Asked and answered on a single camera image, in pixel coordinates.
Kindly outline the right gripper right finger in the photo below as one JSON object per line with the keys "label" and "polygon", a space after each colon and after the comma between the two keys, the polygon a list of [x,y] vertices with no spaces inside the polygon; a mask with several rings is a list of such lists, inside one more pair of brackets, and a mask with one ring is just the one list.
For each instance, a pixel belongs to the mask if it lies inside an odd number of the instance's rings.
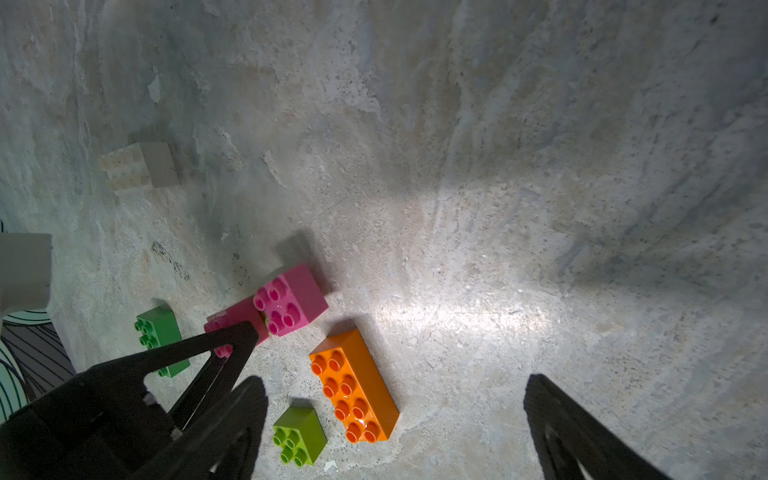
{"label": "right gripper right finger", "polygon": [[543,374],[529,376],[524,409],[546,479],[667,477]]}

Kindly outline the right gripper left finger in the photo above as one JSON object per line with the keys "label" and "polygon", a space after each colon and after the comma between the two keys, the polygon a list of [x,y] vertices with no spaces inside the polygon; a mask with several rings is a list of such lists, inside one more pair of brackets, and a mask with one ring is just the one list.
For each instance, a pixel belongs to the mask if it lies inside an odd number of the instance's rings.
{"label": "right gripper left finger", "polygon": [[249,479],[268,410],[264,383],[250,376],[133,479]]}

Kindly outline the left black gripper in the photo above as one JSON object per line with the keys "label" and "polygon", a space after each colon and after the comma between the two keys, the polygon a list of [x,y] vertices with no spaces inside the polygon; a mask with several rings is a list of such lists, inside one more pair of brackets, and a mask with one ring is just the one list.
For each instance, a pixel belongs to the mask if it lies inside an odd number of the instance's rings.
{"label": "left black gripper", "polygon": [[[90,368],[89,376],[74,377],[1,426],[1,477],[130,477],[171,444],[174,425],[191,426],[233,389],[259,339],[251,324],[236,323]],[[169,417],[145,377],[206,352]]]}

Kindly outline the lime green long lego brick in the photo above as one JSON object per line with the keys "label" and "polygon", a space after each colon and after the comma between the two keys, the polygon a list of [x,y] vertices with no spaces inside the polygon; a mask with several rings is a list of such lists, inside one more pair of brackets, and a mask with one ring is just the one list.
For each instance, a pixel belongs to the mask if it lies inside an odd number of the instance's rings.
{"label": "lime green long lego brick", "polygon": [[166,306],[158,306],[139,314],[134,327],[140,334],[141,345],[148,350],[182,340],[175,315]]}

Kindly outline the orange long lego brick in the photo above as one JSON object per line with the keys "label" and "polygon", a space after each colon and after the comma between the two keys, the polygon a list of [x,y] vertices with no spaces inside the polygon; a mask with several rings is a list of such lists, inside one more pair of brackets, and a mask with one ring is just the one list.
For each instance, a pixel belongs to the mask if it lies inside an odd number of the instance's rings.
{"label": "orange long lego brick", "polygon": [[347,441],[374,444],[388,440],[399,410],[359,330],[326,338],[309,359],[335,418],[344,426]]}

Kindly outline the white lego brick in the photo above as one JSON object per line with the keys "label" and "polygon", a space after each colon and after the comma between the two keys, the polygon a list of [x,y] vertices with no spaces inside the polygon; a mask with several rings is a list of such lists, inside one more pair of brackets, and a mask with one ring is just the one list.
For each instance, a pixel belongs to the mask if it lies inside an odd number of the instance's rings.
{"label": "white lego brick", "polygon": [[163,142],[137,142],[112,151],[99,159],[99,167],[117,195],[180,184],[170,147]]}

